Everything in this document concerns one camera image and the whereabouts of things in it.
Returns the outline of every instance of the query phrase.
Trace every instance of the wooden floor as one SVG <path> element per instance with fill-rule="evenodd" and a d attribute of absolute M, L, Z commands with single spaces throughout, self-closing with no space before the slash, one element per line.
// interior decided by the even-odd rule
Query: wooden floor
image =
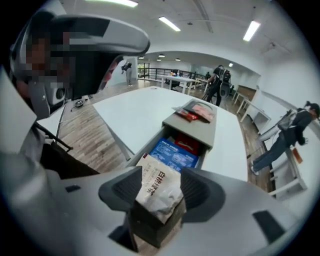
<path fill-rule="evenodd" d="M 101 119 L 92 104 L 115 95 L 149 86 L 161 86 L 161 83 L 138 80 L 130 87 L 126 84 L 108 86 L 103 91 L 93 95 L 92 98 L 83 97 L 85 102 L 81 108 L 74 108 L 74 103 L 69 102 L 66 105 L 62 117 L 58 137 L 74 148 L 70 151 L 70 155 L 100 173 L 122 168 L 126 163 L 126 159 L 121 153 L 118 145 L 115 143 L 107 125 Z M 181 87 L 178 86 L 176 88 L 178 91 L 182 91 Z M 203 94 L 203 89 L 191 90 L 190 93 L 190 95 L 200 99 Z M 229 97 L 226 100 L 222 100 L 220 107 L 235 114 L 239 107 L 239 103 L 233 105 L 231 98 Z M 244 110 L 237 116 L 239 120 L 243 113 Z M 240 123 L 240 126 L 243 134 L 246 154 L 248 155 L 261 147 L 261 144 L 256 142 L 256 138 L 258 136 L 257 129 L 252 124 L 249 117 L 246 117 L 244 121 Z M 257 158 L 264 152 L 264 148 L 261 147 L 248 161 Z M 270 192 L 272 190 L 269 167 L 262 170 L 259 176 L 253 175 L 248 169 L 248 181 L 257 185 L 266 192 Z"/>

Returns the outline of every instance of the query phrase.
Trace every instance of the white snack bag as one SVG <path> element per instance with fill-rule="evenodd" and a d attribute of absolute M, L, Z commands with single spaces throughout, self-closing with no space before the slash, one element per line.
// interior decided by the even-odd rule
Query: white snack bag
<path fill-rule="evenodd" d="M 183 198 L 180 173 L 148 154 L 136 166 L 142 167 L 142 186 L 135 199 L 165 224 Z"/>

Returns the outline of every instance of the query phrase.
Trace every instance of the railing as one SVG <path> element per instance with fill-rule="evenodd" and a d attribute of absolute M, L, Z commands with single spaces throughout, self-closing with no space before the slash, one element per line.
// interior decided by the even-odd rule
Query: railing
<path fill-rule="evenodd" d="M 138 78 L 160 81 L 161 76 L 169 76 L 171 70 L 171 68 L 138 68 Z M 191 79 L 204 79 L 205 76 L 194 72 L 180 70 L 180 77 Z"/>

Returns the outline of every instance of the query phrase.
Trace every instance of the black hair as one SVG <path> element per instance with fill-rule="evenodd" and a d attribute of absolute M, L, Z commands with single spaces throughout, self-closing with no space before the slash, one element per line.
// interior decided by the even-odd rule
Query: black hair
<path fill-rule="evenodd" d="M 50 24 L 51 20 L 55 16 L 48 11 L 38 11 L 29 23 L 29 37 L 26 41 L 27 50 L 31 48 L 33 44 L 37 44 L 41 38 L 50 38 Z"/>
<path fill-rule="evenodd" d="M 310 107 L 311 110 L 314 110 L 317 118 L 320 116 L 320 107 L 317 103 L 310 103 L 310 101 L 307 101 L 304 105 L 304 107 Z"/>

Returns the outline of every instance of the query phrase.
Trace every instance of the white sneaker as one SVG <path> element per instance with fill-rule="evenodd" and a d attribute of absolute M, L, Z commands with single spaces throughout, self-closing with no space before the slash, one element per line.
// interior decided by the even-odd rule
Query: white sneaker
<path fill-rule="evenodd" d="M 254 171 L 254 166 L 252 165 L 251 168 L 250 168 L 251 172 L 255 175 L 255 176 L 258 176 L 259 175 L 259 172 L 258 171 Z"/>

